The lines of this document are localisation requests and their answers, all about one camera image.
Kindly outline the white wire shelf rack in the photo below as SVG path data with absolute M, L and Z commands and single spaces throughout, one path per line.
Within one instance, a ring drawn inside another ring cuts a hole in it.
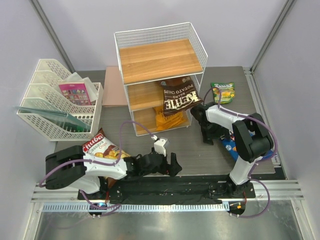
M 191 22 L 114 33 L 118 68 L 137 136 L 156 133 L 160 81 L 190 77 L 201 88 L 208 54 Z

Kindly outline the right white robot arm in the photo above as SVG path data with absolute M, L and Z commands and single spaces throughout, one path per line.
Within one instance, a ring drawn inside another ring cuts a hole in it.
M 255 166 L 276 153 L 278 144 L 274 133 L 256 112 L 242 114 L 211 102 L 194 106 L 190 113 L 198 121 L 205 144 L 213 145 L 218 139 L 232 140 L 236 150 L 235 165 L 222 191 L 210 188 L 209 194 L 215 198 L 243 197 Z

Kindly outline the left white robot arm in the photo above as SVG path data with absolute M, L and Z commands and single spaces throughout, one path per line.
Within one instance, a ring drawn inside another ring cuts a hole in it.
M 45 158 L 45 177 L 39 185 L 47 190 L 72 187 L 100 200 L 108 188 L 104 178 L 134 181 L 155 173 L 170 173 L 167 157 L 155 150 L 117 160 L 90 155 L 75 145 Z

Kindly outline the blue Doritos chips bag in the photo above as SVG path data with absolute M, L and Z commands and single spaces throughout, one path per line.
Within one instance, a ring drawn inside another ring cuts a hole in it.
M 234 135 L 231 134 L 229 136 L 229 138 L 227 137 L 221 137 L 220 138 L 220 142 L 222 143 L 222 145 L 224 146 L 224 148 L 228 151 L 228 153 L 231 155 L 231 157 L 233 158 L 233 160 L 236 162 L 239 154 L 237 152 L 237 148 L 236 148 L 236 143 L 235 143 L 235 138 Z M 269 158 L 272 154 L 274 153 L 274 151 L 271 149 L 269 150 L 263 157 L 263 159 L 267 159 Z

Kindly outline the brown Kettle sea salt bag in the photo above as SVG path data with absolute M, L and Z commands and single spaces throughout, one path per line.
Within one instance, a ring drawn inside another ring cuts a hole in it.
M 162 80 L 160 86 L 163 89 L 165 117 L 186 111 L 203 102 L 190 76 Z

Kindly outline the orange honey dijon chips bag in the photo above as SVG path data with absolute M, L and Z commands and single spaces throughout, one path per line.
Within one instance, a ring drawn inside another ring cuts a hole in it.
M 181 112 L 165 116 L 162 106 L 156 106 L 153 109 L 155 111 L 156 131 L 164 131 L 183 124 L 187 121 L 187 119 Z

